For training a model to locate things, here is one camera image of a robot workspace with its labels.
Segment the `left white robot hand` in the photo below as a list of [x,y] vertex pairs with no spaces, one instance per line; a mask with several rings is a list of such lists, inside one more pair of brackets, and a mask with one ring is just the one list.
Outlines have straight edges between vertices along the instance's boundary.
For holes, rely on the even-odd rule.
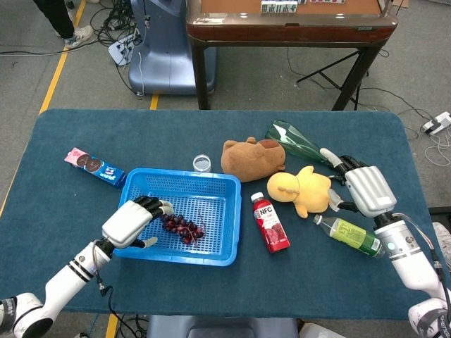
[[162,215],[173,215],[173,204],[156,197],[139,196],[124,203],[103,225],[102,235],[116,249],[129,246],[149,248],[158,242],[156,237],[138,239],[143,229]]

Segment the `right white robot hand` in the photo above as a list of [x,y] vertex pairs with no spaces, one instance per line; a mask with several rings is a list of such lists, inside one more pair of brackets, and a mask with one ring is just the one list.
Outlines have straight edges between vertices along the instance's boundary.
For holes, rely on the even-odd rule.
[[334,211],[359,212],[367,218],[393,211],[397,199],[376,166],[366,165],[351,156],[336,156],[326,148],[321,148],[319,152],[338,173],[339,180],[352,197],[351,201],[344,201],[338,193],[329,189],[330,208]]

